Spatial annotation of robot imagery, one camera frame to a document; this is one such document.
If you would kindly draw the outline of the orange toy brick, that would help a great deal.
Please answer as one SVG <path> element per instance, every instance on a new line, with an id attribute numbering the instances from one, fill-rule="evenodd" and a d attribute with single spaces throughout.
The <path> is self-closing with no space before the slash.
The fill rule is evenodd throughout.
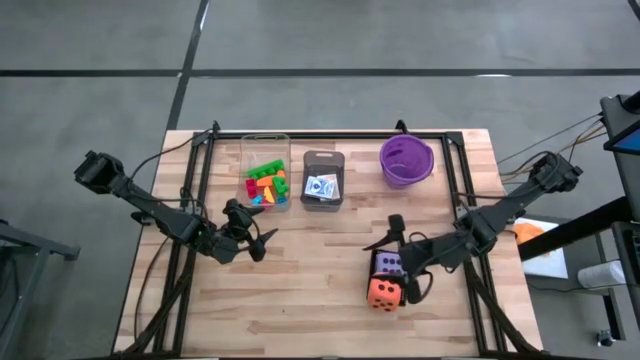
<path id="1" fill-rule="evenodd" d="M 286 178 L 286 174 L 285 174 L 284 171 L 278 171 L 275 175 L 268 175 L 268 176 L 265 176 L 265 177 L 261 177 L 256 181 L 256 185 L 258 187 L 272 186 L 274 184 L 273 180 L 275 178 L 285 179 Z"/>

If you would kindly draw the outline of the orange foam die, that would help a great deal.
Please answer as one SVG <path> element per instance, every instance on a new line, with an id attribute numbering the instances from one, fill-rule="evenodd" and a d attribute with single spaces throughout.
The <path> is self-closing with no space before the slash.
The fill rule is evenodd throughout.
<path id="1" fill-rule="evenodd" d="M 375 278 L 369 281 L 367 303 L 374 310 L 395 312 L 401 300 L 402 289 L 398 284 Z"/>

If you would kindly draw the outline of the gray plastic bin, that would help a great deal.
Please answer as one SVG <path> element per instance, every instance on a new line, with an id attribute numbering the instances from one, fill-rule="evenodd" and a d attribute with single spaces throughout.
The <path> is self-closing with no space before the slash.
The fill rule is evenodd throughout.
<path id="1" fill-rule="evenodd" d="M 304 156 L 303 182 L 300 195 L 301 203 L 307 211 L 316 212 L 337 212 L 344 200 L 344 170 L 345 157 L 341 152 L 333 151 L 307 151 Z M 304 194 L 307 178 L 309 176 L 320 177 L 320 175 L 336 174 L 340 187 L 340 199 L 327 201 L 309 197 Z"/>

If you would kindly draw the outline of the clear plastic bin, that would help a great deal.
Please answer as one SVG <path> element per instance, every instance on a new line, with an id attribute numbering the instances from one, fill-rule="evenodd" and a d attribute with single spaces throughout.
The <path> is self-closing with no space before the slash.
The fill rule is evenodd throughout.
<path id="1" fill-rule="evenodd" d="M 252 205 L 251 200 L 248 198 L 245 181 L 249 178 L 247 171 L 250 168 L 254 168 L 268 162 L 281 159 L 284 162 L 286 174 L 286 181 L 289 184 L 289 192 L 286 196 L 279 196 L 273 185 L 269 186 L 275 197 L 275 203 L 268 203 L 264 198 L 264 188 L 258 187 L 258 195 L 263 197 L 263 203 L 261 205 Z M 265 212 L 284 212 L 289 208 L 290 195 L 291 195 L 291 144 L 290 139 L 285 134 L 250 134 L 244 136 L 240 141 L 240 167 L 238 176 L 238 187 L 236 195 L 238 200 L 247 207 L 258 208 L 262 207 Z M 279 197 L 287 197 L 289 199 L 288 206 L 279 206 L 277 200 Z"/>

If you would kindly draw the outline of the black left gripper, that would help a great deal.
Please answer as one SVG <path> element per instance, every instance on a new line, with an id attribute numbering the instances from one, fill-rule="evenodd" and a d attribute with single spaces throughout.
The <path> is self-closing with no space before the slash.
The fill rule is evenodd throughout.
<path id="1" fill-rule="evenodd" d="M 277 228 L 260 232 L 254 216 L 264 211 L 262 207 L 246 207 L 235 198 L 228 200 L 223 209 L 228 222 L 217 230 L 213 229 L 213 224 L 206 223 L 205 233 L 211 244 L 211 255 L 222 263 L 220 255 L 232 261 L 237 254 L 248 252 L 254 262 L 262 261 L 266 243 L 278 232 Z"/>

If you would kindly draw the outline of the gray side table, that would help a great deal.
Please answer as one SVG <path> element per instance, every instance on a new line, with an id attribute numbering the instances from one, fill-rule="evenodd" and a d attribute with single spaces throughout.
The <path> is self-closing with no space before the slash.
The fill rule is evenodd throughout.
<path id="1" fill-rule="evenodd" d="M 49 256 L 57 254 L 66 261 L 75 261 L 80 248 L 20 230 L 5 221 L 0 221 L 0 241 L 4 241 L 0 247 L 0 260 L 10 264 L 14 271 L 13 301 L 6 317 L 0 322 L 0 360 L 10 360 Z M 23 280 L 20 279 L 19 256 L 33 257 L 30 272 Z"/>

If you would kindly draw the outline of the white roll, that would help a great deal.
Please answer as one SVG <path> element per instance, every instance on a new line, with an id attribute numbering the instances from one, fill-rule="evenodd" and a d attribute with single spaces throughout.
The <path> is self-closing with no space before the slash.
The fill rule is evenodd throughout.
<path id="1" fill-rule="evenodd" d="M 578 272 L 577 280 L 586 289 L 608 288 L 626 283 L 622 264 L 619 260 L 583 268 Z"/>

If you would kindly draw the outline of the white board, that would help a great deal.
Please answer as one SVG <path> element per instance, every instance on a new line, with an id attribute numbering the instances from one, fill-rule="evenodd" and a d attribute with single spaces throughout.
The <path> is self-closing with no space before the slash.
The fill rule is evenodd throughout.
<path id="1" fill-rule="evenodd" d="M 557 223 L 534 220 L 528 218 L 518 218 L 515 223 L 531 223 L 542 227 L 545 232 L 558 226 Z M 558 279 L 568 279 L 568 271 L 562 248 L 552 252 L 544 253 L 530 260 L 522 261 L 523 271 L 526 275 L 543 276 Z"/>

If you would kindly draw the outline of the long green toy brick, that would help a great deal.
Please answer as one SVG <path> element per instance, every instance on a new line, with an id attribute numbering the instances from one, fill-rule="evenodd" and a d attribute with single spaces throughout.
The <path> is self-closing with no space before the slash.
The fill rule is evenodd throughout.
<path id="1" fill-rule="evenodd" d="M 284 169 L 284 162 L 281 159 L 278 159 L 254 168 L 250 168 L 247 171 L 247 176 L 253 179 L 260 179 L 267 176 L 276 175 L 279 171 L 283 171 Z"/>

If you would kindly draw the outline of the purple foam die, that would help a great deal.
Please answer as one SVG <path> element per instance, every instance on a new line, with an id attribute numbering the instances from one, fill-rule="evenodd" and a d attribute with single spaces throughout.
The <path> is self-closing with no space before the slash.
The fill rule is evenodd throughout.
<path id="1" fill-rule="evenodd" d="M 378 252 L 375 255 L 374 272 L 391 275 L 403 275 L 405 273 L 400 256 L 393 252 Z"/>

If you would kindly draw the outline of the orange cloth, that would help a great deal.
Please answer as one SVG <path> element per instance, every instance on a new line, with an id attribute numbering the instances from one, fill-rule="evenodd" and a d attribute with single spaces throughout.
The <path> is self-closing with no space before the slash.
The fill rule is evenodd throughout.
<path id="1" fill-rule="evenodd" d="M 542 227 L 527 222 L 516 223 L 513 226 L 513 231 L 518 245 L 524 244 L 545 233 Z"/>

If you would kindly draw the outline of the screen with blue display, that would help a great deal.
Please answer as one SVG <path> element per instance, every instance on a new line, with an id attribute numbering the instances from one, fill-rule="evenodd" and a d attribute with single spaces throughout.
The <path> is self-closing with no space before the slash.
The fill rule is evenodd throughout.
<path id="1" fill-rule="evenodd" d="M 609 139 L 603 148 L 614 153 L 640 155 L 640 122 Z"/>

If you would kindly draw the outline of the black desk beam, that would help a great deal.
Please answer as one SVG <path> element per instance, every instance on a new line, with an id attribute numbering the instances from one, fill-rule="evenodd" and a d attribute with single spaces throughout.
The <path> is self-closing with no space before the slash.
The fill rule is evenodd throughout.
<path id="1" fill-rule="evenodd" d="M 578 218 L 553 228 L 518 246 L 520 259 L 527 261 L 602 232 L 614 222 L 640 222 L 626 196 L 615 199 Z"/>

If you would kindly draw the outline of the black aluminium rig frame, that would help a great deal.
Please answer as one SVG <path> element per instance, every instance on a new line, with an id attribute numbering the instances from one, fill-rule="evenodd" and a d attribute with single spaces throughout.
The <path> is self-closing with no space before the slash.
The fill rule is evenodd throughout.
<path id="1" fill-rule="evenodd" d="M 263 261 L 248 255 L 221 265 L 199 257 L 187 309 L 185 357 L 440 357 L 474 356 L 477 338 L 464 273 L 434 269 L 431 293 L 394 313 L 366 303 L 367 246 L 382 238 L 390 215 L 409 231 L 451 230 L 451 193 L 474 190 L 481 203 L 503 187 L 489 134 L 463 134 L 466 159 L 435 155 L 433 173 L 405 189 L 390 188 L 378 160 L 381 132 L 320 131 L 291 135 L 288 178 L 301 187 L 309 150 L 341 152 L 346 195 L 335 213 L 308 212 L 293 199 L 284 212 L 259 215 L 273 232 Z"/>

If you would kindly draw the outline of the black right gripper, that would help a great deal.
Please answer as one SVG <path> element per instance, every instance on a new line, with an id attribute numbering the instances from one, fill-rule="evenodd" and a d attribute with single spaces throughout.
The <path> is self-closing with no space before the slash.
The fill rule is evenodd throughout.
<path id="1" fill-rule="evenodd" d="M 397 242 L 405 244 L 405 223 L 400 214 L 388 217 L 389 231 L 381 240 L 365 247 L 374 250 Z M 457 230 L 435 238 L 425 238 L 420 241 L 408 242 L 398 249 L 403 269 L 408 275 L 422 275 L 426 268 L 440 265 L 444 268 L 457 268 L 469 258 L 470 244 L 473 238 L 469 231 Z"/>

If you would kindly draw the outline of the gray equipment cart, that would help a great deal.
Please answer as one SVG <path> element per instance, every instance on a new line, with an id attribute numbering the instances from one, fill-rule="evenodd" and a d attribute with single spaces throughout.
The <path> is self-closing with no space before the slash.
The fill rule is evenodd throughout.
<path id="1" fill-rule="evenodd" d="M 640 91 L 634 95 L 604 97 L 600 100 L 600 106 L 608 140 L 629 126 L 640 122 Z M 630 201 L 633 211 L 640 214 L 640 155 L 612 153 L 624 194 Z"/>

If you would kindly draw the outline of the playing cards box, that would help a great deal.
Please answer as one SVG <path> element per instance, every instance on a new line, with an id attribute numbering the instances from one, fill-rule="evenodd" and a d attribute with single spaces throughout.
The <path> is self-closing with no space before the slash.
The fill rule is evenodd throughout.
<path id="1" fill-rule="evenodd" d="M 335 191 L 335 181 L 324 177 L 309 176 L 306 181 L 304 194 L 320 199 L 332 199 Z"/>
<path id="2" fill-rule="evenodd" d="M 339 200 L 340 199 L 340 187 L 339 187 L 338 176 L 336 174 L 326 174 L 326 175 L 320 175 L 320 178 L 325 179 L 325 180 L 330 180 L 334 185 L 332 195 L 331 195 L 330 198 L 327 198 L 327 201 Z"/>

